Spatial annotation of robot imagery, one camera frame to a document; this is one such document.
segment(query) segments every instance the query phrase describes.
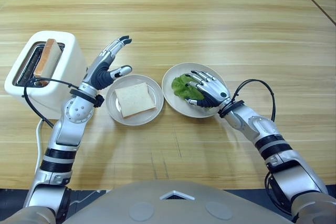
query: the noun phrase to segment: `wire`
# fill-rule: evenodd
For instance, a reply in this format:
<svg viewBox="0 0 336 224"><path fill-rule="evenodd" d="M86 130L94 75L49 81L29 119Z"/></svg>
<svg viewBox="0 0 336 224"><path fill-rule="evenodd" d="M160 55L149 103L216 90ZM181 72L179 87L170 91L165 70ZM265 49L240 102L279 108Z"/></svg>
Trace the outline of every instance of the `wire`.
<svg viewBox="0 0 336 224"><path fill-rule="evenodd" d="M88 198L90 198L93 194L95 193L100 193L101 190L96 190L96 191L93 191L92 193L90 193L88 196L86 196L84 199L81 199L81 200L74 200L73 202L70 203L69 206L75 204L75 203L82 203L83 201L87 200Z"/></svg>
<svg viewBox="0 0 336 224"><path fill-rule="evenodd" d="M37 168L40 165L42 156L40 130L42 128L43 122L44 122L43 119L41 119L36 126L37 159L36 159L35 172L37 171Z"/></svg>
<svg viewBox="0 0 336 224"><path fill-rule="evenodd" d="M238 86L238 88L236 89L236 91L235 91L235 93L234 93L234 95L233 95L233 97L232 97L232 99L231 99L231 103L229 103L229 104L232 104L232 103L235 101L235 98L236 98L237 96L239 96L239 95L238 95L239 91L240 91L246 84L248 84L248 83L250 83L250 82L254 82L254 81L261 82L263 85L265 85L266 88L268 89L268 91L270 92L271 96L272 96L272 116L271 116L271 120L274 122L274 120L275 120L275 113L276 113L276 106L275 106L275 97L274 97L274 93L273 93L271 87L270 87L266 82L264 82L264 81L262 81L262 80L258 80L258 79L249 79L249 80L245 80L245 81L243 81L243 82Z"/></svg>
<svg viewBox="0 0 336 224"><path fill-rule="evenodd" d="M54 124L51 123L45 116L43 116L36 108L35 106L32 104L32 102L30 101L29 99L29 96L27 94L27 88L28 88L28 85L32 84L33 82L36 82L36 81L54 81L54 82L59 82L59 83L62 83L62 84L66 84L68 85L68 87L73 87L73 88L76 88L76 89L79 89L77 86L69 83L69 82L65 82L65 81L60 81L60 80L55 80L55 79L51 79L51 78L30 78L29 80L27 80L27 82L25 83L24 85L24 88L23 88L23 97L25 98L27 104L29 105L29 107L40 117L42 118L43 121L45 121L51 128L54 127Z"/></svg>
<svg viewBox="0 0 336 224"><path fill-rule="evenodd" d="M278 202L278 200L276 200L273 195L271 194L270 190L269 190L269 177L271 175L271 172L268 172L266 174L265 180L264 180L264 185L265 185L265 190L266 193L268 195L268 197L270 198L270 200L272 201L272 203L283 213L287 214L287 215L292 215L289 211L283 209L283 206Z"/></svg>

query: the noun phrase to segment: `power cord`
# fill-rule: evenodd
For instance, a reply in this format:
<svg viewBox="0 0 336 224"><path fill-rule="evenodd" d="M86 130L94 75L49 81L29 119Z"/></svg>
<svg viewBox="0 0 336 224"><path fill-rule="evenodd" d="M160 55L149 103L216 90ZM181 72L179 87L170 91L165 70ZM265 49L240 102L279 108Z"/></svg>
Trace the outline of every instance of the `power cord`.
<svg viewBox="0 0 336 224"><path fill-rule="evenodd" d="M37 143L37 159L36 159L36 166L35 166L35 172L40 165L41 162L41 156L42 156L42 147L41 147L41 138L40 138L40 130L43 125L43 119L40 119L36 126L36 143Z"/></svg>
<svg viewBox="0 0 336 224"><path fill-rule="evenodd" d="M54 127L54 124L51 123L45 116L43 116L36 108L35 106L32 104L32 102L30 101L29 99L29 96L27 94L27 88L29 85L32 85L33 83L37 82L37 81L54 81L54 82L59 82L59 83L62 83L62 84L66 84L68 85L69 88L73 87L73 88L76 88L76 89L79 89L77 86L69 83L69 82L66 82L66 81L60 81L60 80L55 80L55 79L51 79L51 78L36 78L36 77L33 77L33 78L30 78L29 80L27 80L27 82L25 83L24 85L24 89L23 89L23 98L25 98L27 104L29 105L29 107L43 120L45 121L51 128Z"/></svg>
<svg viewBox="0 0 336 224"><path fill-rule="evenodd" d="M229 103L229 104L232 104L234 101L235 101L235 98L237 97L237 96L239 96L239 91L246 85L246 84L248 84L248 83L250 83L250 82L261 82L263 85L265 85L265 87L268 89L268 91L270 92L270 94L271 94L271 96L272 96L272 116L271 116L271 120L274 122L274 120L275 120L275 113L276 113L276 107L275 107L275 97L274 97L274 93L273 93L273 91L272 91L272 89L271 89L271 87L266 83L266 82L264 82L264 81L262 81L262 80L258 80L258 79L249 79L249 80L245 80L245 81L243 81L239 86L238 86L238 88L236 89L236 91L235 91L235 93L234 93L234 95L233 95L233 97L232 97L232 99L231 99L231 102Z"/></svg>
<svg viewBox="0 0 336 224"><path fill-rule="evenodd" d="M73 202L70 203L69 206L71 206L71 205L73 205L73 204L75 204L75 203L82 203L83 201L85 201L85 200L87 200L88 198L90 198L93 194L95 194L95 193L100 193L100 192L101 192L101 190L93 191L93 192L91 192L88 196L86 196L84 199L81 199L81 200L74 200Z"/></svg>

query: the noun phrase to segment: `black joint ring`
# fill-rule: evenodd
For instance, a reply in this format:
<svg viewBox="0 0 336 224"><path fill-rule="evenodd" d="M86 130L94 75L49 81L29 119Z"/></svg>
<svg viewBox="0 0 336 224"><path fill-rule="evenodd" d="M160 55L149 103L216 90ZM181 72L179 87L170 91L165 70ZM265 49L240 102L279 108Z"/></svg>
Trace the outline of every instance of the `black joint ring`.
<svg viewBox="0 0 336 224"><path fill-rule="evenodd" d="M84 100L87 100L87 101L89 101L89 102L91 102L91 103L93 103L93 104L96 103L95 98L92 98L92 97L90 97L90 96L88 96L88 95L82 93L82 92L79 91L79 90L71 89L71 90L70 90L70 94L77 95L78 97L81 97L81 98L83 98Z"/></svg>
<svg viewBox="0 0 336 224"><path fill-rule="evenodd" d="M238 108L239 106L243 105L244 104L244 101L243 100L240 100L238 102L234 102L232 103L231 105L227 106L227 107L224 107L222 108L218 114L221 118L225 117L230 111Z"/></svg>

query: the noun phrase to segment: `black cable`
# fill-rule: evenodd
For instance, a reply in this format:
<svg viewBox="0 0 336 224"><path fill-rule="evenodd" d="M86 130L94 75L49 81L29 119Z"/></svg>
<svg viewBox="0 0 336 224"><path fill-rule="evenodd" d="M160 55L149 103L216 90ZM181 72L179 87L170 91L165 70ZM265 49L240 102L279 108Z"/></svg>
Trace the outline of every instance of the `black cable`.
<svg viewBox="0 0 336 224"><path fill-rule="evenodd" d="M274 122L275 120L275 113L276 113L276 106L275 106L275 97L274 97L274 93L271 89L271 87L264 81L262 80L258 80L258 79L249 79L249 80L245 80L243 81L239 86L238 88L236 89L232 99L231 99L231 103L233 103L235 101L235 98L238 95L239 91L243 88L243 86L245 86L246 84L250 83L250 82L254 82L254 81L257 81L257 82L261 82L263 85L266 86L266 88L268 89L268 91L270 92L271 96L272 96L272 116L271 116L271 120Z"/></svg>
<svg viewBox="0 0 336 224"><path fill-rule="evenodd" d="M283 207L281 206L281 204L274 199L273 195L271 194L270 190L269 190L269 177L271 175L271 172L268 172L266 174L265 180L264 180L264 185L265 185L265 190L266 193L268 195L268 197L270 198L270 200L272 201L272 203L283 213L287 214L287 215L292 215L290 212L288 212L287 210L283 209Z"/></svg>
<svg viewBox="0 0 336 224"><path fill-rule="evenodd" d="M29 105L29 107L40 117L42 118L43 121L45 121L51 128L54 127L54 124L51 123L45 116L43 116L36 108L35 106L32 104L32 102L30 101L29 99L29 96L27 94L27 88L28 88L28 85L36 82L36 81L54 81L54 82L59 82L59 83L62 83L62 84L66 84L68 85L68 87L73 87L73 88L76 88L78 89L77 86L69 83L69 82L65 82L65 81L60 81L60 80L55 80L55 79L51 79L51 78L43 78L43 77L40 77L40 78L30 78L29 80L27 80L27 82L25 83L24 85L24 88L23 88L23 97L25 98L27 104Z"/></svg>

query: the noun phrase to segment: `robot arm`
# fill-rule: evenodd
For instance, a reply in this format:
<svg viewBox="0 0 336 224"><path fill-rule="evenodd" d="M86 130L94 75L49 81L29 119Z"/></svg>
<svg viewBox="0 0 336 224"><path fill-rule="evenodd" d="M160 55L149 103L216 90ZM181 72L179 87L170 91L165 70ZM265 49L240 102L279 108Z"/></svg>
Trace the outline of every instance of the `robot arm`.
<svg viewBox="0 0 336 224"><path fill-rule="evenodd" d="M209 73L193 70L186 75L196 81L188 84L204 95L206 103L191 99L187 102L218 106L220 117L254 144L271 174L269 183L277 200L299 218L297 223L334 223L327 220L336 219L336 199L328 195L323 181L285 141L276 124L243 101L232 102L227 88Z"/></svg>
<svg viewBox="0 0 336 224"><path fill-rule="evenodd" d="M71 193L66 185L71 179L76 152L93 107L103 102L97 91L132 71L130 66L107 71L117 52L130 42L129 36L124 36L108 45L88 69L79 89L70 91L73 97L65 102L61 118L52 128L47 150L36 170L24 207L47 207L54 212L56 220L65 219Z"/></svg>

